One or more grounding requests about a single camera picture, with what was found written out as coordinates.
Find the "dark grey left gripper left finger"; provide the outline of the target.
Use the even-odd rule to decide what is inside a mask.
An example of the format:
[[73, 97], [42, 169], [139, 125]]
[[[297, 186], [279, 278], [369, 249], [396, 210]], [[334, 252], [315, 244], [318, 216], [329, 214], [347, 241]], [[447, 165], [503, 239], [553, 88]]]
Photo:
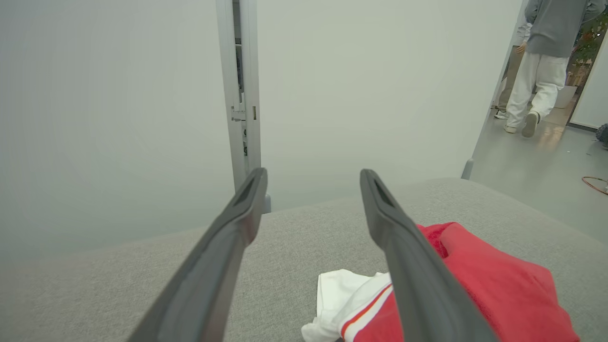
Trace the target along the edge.
[[129, 337], [221, 342], [246, 248], [265, 212], [268, 175], [256, 168], [213, 221]]

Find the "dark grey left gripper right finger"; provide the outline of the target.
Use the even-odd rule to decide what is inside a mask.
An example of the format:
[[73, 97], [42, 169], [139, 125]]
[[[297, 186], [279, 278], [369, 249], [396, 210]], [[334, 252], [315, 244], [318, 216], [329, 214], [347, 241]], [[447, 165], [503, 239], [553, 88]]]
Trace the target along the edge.
[[482, 315], [419, 227], [371, 169], [360, 172], [369, 233], [384, 251], [407, 342], [497, 342]]

